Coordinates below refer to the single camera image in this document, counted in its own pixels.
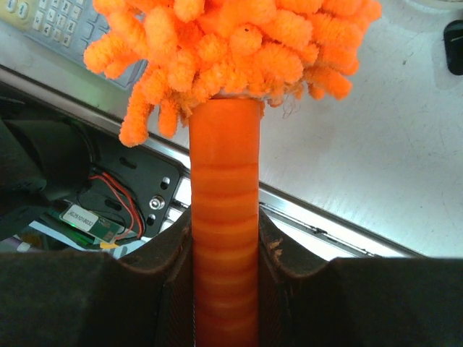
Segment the orange microfiber duster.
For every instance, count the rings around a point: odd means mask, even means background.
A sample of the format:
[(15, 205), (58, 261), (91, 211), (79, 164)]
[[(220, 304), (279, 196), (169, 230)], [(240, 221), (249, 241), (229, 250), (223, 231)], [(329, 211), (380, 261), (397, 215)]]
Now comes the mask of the orange microfiber duster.
[(94, 1), (110, 31), (86, 67), (108, 78), (148, 65), (119, 133), (133, 147), (189, 128), (195, 342), (256, 346), (260, 121), (287, 95), (350, 93), (378, 1)]

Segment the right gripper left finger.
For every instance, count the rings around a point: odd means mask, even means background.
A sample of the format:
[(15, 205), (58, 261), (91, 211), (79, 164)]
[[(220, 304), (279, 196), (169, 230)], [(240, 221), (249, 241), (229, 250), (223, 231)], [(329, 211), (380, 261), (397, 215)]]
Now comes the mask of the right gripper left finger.
[(128, 255), (1, 255), (3, 346), (193, 346), (191, 213)]

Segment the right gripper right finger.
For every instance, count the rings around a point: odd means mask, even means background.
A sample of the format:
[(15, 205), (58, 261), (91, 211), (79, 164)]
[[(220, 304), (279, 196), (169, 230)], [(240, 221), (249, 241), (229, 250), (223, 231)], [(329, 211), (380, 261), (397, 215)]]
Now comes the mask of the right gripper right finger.
[(324, 260), (259, 216), (262, 346), (460, 346), (462, 261)]

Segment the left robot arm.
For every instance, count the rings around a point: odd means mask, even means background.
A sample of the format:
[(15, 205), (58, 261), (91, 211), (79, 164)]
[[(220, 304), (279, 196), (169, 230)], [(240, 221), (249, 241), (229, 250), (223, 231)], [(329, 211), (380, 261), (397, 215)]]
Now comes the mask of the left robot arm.
[(76, 193), (95, 157), (75, 120), (11, 96), (1, 97), (1, 239), (8, 239)]

